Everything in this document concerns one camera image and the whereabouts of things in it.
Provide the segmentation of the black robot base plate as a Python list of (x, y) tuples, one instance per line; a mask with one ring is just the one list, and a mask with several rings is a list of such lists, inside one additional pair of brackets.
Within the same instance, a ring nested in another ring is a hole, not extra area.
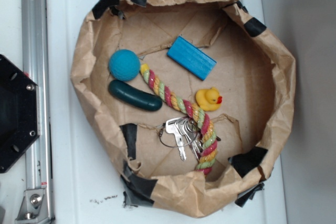
[(37, 85), (1, 55), (1, 173), (39, 137)]

